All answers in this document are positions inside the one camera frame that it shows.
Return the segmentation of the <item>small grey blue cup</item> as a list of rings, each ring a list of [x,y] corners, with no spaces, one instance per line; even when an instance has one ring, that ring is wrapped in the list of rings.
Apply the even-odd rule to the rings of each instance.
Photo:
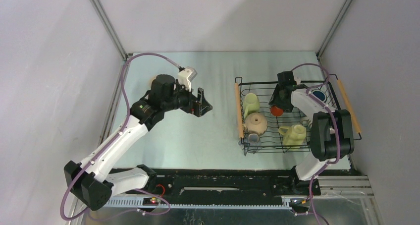
[[[248,143],[249,143],[251,146],[258,146],[258,145],[260,145],[260,144],[261,144],[261,141],[260,141],[260,136],[259,136],[258,134],[255,134],[255,133],[250,133],[250,134],[248,135],[247,140],[248,140]]]

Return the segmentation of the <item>light green mug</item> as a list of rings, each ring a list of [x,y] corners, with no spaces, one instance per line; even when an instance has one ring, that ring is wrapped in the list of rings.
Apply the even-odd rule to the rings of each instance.
[[[244,118],[260,110],[260,101],[256,94],[248,93],[243,100]]]

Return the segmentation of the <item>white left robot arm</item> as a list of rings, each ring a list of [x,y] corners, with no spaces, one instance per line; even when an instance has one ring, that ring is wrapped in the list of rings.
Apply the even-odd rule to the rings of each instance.
[[[69,161],[64,166],[70,193],[91,211],[102,208],[112,196],[130,190],[152,193],[157,181],[155,172],[147,166],[139,165],[113,175],[110,171],[135,142],[163,120],[166,112],[178,109],[202,117],[212,110],[212,105],[205,99],[202,88],[198,88],[197,95],[193,94],[189,80],[158,75],[109,138],[81,162]]]

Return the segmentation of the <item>aluminium slotted rail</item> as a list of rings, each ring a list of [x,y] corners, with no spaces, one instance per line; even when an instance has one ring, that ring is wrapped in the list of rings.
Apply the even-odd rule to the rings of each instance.
[[[151,196],[119,196],[112,197],[108,200],[104,208],[132,208],[132,209],[154,209],[154,208],[164,208],[167,209],[168,205],[162,200],[157,199],[156,197]],[[281,199],[279,204],[274,205],[263,205],[250,203],[241,203],[241,204],[227,204],[227,203],[216,203],[216,202],[204,202],[204,203],[170,203],[172,209],[286,209],[290,210],[290,200]]]

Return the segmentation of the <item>dark blue mug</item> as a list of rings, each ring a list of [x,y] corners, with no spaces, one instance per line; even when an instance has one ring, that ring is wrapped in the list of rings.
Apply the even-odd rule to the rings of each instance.
[[[327,95],[319,89],[312,90],[311,93],[317,97],[320,101],[326,103],[327,102]]]

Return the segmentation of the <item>floral patterned cream mug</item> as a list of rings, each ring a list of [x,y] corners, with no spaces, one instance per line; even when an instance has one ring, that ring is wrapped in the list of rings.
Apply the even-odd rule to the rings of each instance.
[[[150,81],[149,81],[149,87],[151,88],[152,87],[152,83],[153,83],[153,81],[155,80],[155,78],[152,78]]]

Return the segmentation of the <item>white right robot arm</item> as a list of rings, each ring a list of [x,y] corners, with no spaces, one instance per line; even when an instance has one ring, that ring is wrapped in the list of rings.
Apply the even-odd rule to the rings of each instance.
[[[334,109],[317,97],[314,94],[317,86],[298,83],[292,71],[278,73],[277,80],[269,105],[287,113],[297,108],[312,123],[311,152],[295,166],[296,176],[288,180],[289,190],[301,194],[308,187],[307,180],[317,177],[329,165],[353,153],[352,117],[348,110]]]

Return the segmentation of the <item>small red orange cup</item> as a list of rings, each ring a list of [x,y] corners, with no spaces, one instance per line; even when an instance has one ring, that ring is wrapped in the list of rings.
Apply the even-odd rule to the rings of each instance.
[[[275,117],[280,117],[280,116],[282,116],[282,115],[284,114],[284,110],[283,110],[283,109],[278,108],[277,106],[272,106],[272,107],[270,108],[270,113],[271,113],[273,116],[275,116]]]

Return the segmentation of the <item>beige round speckled mug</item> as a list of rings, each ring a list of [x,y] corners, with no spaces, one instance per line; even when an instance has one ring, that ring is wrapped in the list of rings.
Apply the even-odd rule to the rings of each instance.
[[[255,112],[248,115],[243,123],[243,128],[248,133],[262,135],[267,131],[267,119],[262,113]]]

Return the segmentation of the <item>yellow green faceted mug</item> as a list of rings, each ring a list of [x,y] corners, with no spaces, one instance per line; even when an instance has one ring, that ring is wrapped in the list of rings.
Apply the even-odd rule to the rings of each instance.
[[[307,129],[301,124],[280,126],[278,132],[283,136],[283,145],[289,151],[298,150],[304,144],[307,136]]]

